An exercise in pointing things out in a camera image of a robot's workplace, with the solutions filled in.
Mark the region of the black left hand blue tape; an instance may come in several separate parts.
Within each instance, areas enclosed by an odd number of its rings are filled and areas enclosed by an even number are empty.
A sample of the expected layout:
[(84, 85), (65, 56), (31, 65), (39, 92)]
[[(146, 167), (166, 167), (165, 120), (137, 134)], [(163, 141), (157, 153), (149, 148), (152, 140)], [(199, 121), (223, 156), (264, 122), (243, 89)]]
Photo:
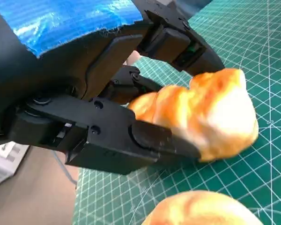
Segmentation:
[(0, 0), (0, 145), (123, 175), (198, 158), (194, 145), (125, 107), (161, 89), (124, 65), (133, 51), (191, 75), (224, 68), (181, 14), (155, 0)]

